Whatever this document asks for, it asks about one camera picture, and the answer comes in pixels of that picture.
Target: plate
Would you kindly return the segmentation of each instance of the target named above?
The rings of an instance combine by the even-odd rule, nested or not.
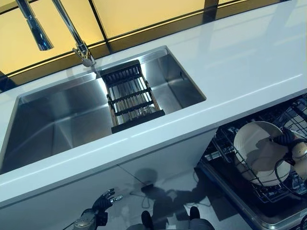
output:
[[[275,186],[279,181],[275,175],[274,167],[281,159],[288,148],[271,141],[272,138],[281,135],[283,132],[275,125],[256,121],[244,125],[235,136],[234,146],[236,153],[236,165],[242,176],[254,184],[264,186]],[[277,168],[278,175],[284,181],[290,173],[291,165],[283,161]]]

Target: faucet spout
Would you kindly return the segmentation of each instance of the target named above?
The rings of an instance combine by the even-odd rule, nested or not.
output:
[[[27,0],[16,0],[21,12],[27,20],[31,29],[32,35],[37,43],[39,50],[49,50],[53,48],[48,36],[46,35],[43,27],[35,17],[33,10]]]
[[[49,50],[53,48],[52,43],[48,39],[45,31],[43,30],[42,26],[40,25],[39,21],[35,17],[33,10],[28,3],[27,0],[16,0],[21,12],[23,13],[24,17],[27,19],[28,25],[32,31],[34,39],[39,47],[40,50]],[[61,15],[64,23],[66,24],[67,28],[69,29],[72,37],[76,41],[77,49],[73,48],[72,50],[81,58],[82,64],[86,67],[91,67],[95,70],[94,65],[96,61],[92,56],[91,52],[89,51],[86,43],[81,39],[80,35],[78,34],[76,28],[74,27],[71,19],[69,18],[65,8],[63,7],[60,0],[52,0],[53,4],[57,8],[59,14]]]

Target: open dishwasher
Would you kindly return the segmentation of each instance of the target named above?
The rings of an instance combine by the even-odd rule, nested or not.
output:
[[[284,185],[261,186],[246,180],[236,167],[236,133],[253,121],[270,122],[307,137],[307,94],[219,127],[199,167],[224,191],[253,229],[300,229],[301,219],[307,215],[307,200],[294,196],[284,185],[306,196],[307,183],[293,169]],[[303,229],[307,229],[306,223],[303,226]]]

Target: white countertop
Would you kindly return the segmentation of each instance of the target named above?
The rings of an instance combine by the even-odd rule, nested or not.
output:
[[[98,59],[103,66],[166,45],[207,100],[0,175],[0,207],[307,92],[306,12],[306,0],[287,1]],[[0,146],[18,95],[85,71],[1,93]]]

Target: cabinet door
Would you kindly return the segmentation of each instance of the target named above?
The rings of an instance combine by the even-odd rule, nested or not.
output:
[[[199,134],[131,160],[120,167],[134,175],[135,187],[154,184],[193,169],[217,129]]]
[[[120,167],[96,173],[27,200],[0,208],[0,229],[60,230],[74,222],[107,189],[125,195],[134,178]]]

